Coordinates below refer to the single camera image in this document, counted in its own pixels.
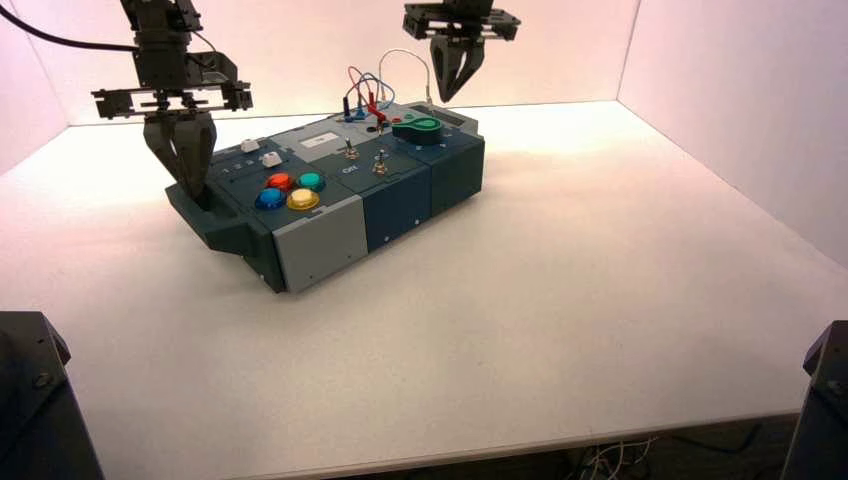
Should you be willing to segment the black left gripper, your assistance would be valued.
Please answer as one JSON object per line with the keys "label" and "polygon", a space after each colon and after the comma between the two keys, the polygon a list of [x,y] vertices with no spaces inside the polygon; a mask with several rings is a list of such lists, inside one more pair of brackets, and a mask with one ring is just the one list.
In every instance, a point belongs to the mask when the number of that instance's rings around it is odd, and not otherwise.
{"label": "black left gripper", "polygon": [[[139,86],[94,91],[100,117],[145,116],[143,136],[150,151],[191,198],[203,194],[217,131],[209,112],[253,107],[250,84],[219,51],[183,47],[142,48],[133,54]],[[180,120],[175,116],[194,115]]]}

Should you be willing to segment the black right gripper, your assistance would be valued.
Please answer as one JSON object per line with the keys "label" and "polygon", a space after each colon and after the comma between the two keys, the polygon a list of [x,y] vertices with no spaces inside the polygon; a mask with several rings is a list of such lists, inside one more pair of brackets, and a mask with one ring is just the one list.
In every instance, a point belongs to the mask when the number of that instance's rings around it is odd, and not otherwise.
{"label": "black right gripper", "polygon": [[485,58],[484,43],[451,38],[512,41],[521,20],[492,0],[406,3],[403,30],[415,39],[432,38],[430,53],[440,99],[449,102],[474,76]]}

